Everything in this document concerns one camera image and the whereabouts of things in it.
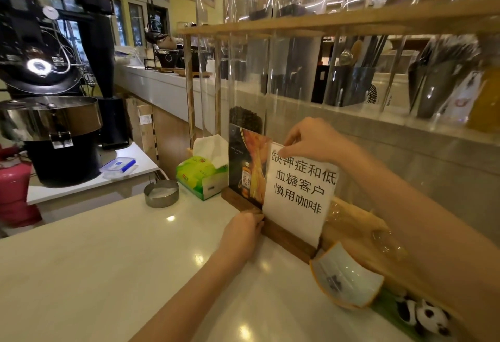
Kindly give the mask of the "person's right hand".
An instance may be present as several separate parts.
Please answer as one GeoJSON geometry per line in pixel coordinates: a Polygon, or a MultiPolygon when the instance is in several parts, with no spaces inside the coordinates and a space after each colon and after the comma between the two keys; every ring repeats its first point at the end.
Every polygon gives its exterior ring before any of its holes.
{"type": "Polygon", "coordinates": [[[359,154],[359,148],[337,132],[322,118],[306,117],[294,125],[284,142],[284,146],[305,143],[310,148],[310,156],[305,157],[317,162],[332,163],[341,166],[359,154]]]}

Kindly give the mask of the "person's left hand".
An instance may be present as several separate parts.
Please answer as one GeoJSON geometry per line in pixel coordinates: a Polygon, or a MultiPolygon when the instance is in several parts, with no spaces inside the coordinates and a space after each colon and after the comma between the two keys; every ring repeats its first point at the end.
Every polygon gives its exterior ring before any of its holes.
{"type": "Polygon", "coordinates": [[[217,251],[225,259],[242,265],[253,255],[257,238],[250,237],[250,216],[264,216],[260,211],[243,211],[236,214],[224,228],[217,251]]]}

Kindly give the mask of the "dark wooden sign base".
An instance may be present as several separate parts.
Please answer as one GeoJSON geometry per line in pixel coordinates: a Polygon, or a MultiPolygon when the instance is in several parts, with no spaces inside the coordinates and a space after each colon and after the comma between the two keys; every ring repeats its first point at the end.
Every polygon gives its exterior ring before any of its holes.
{"type": "MultiPolygon", "coordinates": [[[[221,196],[223,200],[228,202],[240,212],[261,211],[250,201],[240,196],[229,187],[222,190],[221,196]]],[[[316,247],[304,242],[270,219],[264,218],[264,226],[261,231],[264,236],[306,264],[309,264],[310,260],[314,258],[317,253],[316,247]]]]}

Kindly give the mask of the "white paper notice sheet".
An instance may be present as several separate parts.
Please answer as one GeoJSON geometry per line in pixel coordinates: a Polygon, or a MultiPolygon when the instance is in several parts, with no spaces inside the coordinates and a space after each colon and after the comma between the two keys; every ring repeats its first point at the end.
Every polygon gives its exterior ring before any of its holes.
{"type": "Polygon", "coordinates": [[[262,211],[271,221],[316,248],[339,169],[331,163],[304,157],[280,157],[282,147],[276,142],[271,144],[262,211]]]}

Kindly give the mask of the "person's left forearm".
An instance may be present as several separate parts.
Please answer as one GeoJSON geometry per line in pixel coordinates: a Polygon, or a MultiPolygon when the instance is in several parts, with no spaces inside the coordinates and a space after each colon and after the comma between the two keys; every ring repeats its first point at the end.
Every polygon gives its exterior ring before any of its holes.
{"type": "Polygon", "coordinates": [[[255,246],[219,247],[199,271],[128,342],[190,342],[255,246]]]}

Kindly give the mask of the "person's right forearm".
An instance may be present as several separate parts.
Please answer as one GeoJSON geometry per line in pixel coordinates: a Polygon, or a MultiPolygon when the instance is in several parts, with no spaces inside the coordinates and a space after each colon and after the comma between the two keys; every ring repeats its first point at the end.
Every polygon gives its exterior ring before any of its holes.
{"type": "Polygon", "coordinates": [[[374,202],[394,235],[482,342],[500,342],[500,249],[356,144],[335,162],[374,202]]]}

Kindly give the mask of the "green tissue box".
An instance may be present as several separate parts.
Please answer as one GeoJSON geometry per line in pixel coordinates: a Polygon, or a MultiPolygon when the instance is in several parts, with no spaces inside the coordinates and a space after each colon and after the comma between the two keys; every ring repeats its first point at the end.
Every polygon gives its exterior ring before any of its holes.
{"type": "Polygon", "coordinates": [[[176,167],[176,179],[201,200],[228,186],[229,144],[220,135],[197,138],[192,155],[176,167]]]}

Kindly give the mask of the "row of clear acrylic tubes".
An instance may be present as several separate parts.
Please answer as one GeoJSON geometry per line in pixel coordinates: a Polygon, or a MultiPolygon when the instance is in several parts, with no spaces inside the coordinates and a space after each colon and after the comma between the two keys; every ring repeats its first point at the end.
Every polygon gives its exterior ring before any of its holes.
{"type": "MultiPolygon", "coordinates": [[[[216,0],[215,8],[197,2],[197,24],[216,25],[322,15],[346,10],[421,4],[428,0],[216,0]]],[[[229,109],[241,106],[264,121],[264,133],[278,118],[297,121],[317,107],[341,112],[323,102],[335,66],[374,67],[368,99],[380,105],[416,111],[416,118],[458,122],[473,131],[500,129],[500,34],[462,36],[278,37],[216,42],[197,37],[203,94],[216,96],[216,128],[221,98],[229,109]]]]}

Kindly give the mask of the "black utensil holder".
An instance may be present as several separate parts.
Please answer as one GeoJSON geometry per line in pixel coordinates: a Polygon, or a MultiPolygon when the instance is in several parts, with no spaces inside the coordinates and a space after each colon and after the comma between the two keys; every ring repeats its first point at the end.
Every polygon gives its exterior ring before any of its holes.
{"type": "Polygon", "coordinates": [[[324,104],[345,107],[365,103],[371,89],[375,88],[372,85],[375,73],[374,67],[335,66],[324,104]]]}

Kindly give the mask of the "white side table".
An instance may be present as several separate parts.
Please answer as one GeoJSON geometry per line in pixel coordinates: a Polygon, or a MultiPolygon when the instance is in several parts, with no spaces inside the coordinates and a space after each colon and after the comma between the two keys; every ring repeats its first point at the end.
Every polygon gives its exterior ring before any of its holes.
{"type": "Polygon", "coordinates": [[[131,144],[122,149],[115,150],[100,150],[101,159],[103,163],[107,163],[116,157],[132,157],[136,160],[135,168],[131,173],[122,176],[118,179],[106,179],[101,174],[98,177],[68,187],[46,187],[43,186],[37,176],[32,176],[29,180],[27,204],[38,205],[43,202],[63,198],[67,195],[77,194],[80,192],[88,191],[100,187],[110,187],[111,185],[121,185],[123,183],[129,184],[135,178],[141,180],[150,179],[154,177],[154,173],[159,171],[160,168],[136,143],[131,144]]]}

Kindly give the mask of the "clear container with blue lid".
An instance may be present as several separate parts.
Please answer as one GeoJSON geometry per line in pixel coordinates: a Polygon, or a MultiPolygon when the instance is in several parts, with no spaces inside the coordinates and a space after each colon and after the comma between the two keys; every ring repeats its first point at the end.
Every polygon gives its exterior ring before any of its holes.
{"type": "Polygon", "coordinates": [[[117,157],[99,169],[105,180],[121,180],[131,175],[137,168],[136,159],[132,157],[117,157]]]}

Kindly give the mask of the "panda plush toy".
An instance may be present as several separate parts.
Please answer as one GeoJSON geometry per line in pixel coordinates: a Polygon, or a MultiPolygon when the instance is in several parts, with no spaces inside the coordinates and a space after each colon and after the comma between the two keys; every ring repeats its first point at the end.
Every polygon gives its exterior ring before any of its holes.
{"type": "Polygon", "coordinates": [[[412,300],[408,295],[396,297],[397,314],[407,325],[413,327],[422,337],[431,334],[450,337],[451,329],[448,325],[451,316],[440,307],[434,306],[424,299],[412,300]]]}

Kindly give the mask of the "steel cooling tray drum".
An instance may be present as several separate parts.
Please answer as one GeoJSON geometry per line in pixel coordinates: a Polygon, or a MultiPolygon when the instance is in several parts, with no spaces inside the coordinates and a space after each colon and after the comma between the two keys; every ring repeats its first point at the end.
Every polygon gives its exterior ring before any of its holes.
{"type": "Polygon", "coordinates": [[[98,100],[84,96],[38,96],[0,102],[0,134],[21,142],[40,183],[70,187],[101,172],[98,100]]]}

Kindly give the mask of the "red gas cylinder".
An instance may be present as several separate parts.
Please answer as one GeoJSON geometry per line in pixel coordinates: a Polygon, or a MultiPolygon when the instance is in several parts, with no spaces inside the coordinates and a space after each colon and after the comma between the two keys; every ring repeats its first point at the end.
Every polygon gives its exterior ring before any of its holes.
{"type": "Polygon", "coordinates": [[[27,203],[32,163],[23,160],[19,148],[0,144],[0,226],[18,229],[42,221],[36,205],[27,203]]]}

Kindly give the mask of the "black coffee roaster machine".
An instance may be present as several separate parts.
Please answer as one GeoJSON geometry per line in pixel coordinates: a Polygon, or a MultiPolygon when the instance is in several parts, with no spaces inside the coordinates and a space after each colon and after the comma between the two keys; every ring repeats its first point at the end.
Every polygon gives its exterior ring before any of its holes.
{"type": "Polygon", "coordinates": [[[58,21],[75,22],[101,96],[103,149],[129,145],[123,100],[114,93],[115,41],[111,0],[74,0],[82,11],[43,6],[38,0],[0,0],[0,80],[21,97],[65,95],[76,91],[84,75],[58,21]]]}

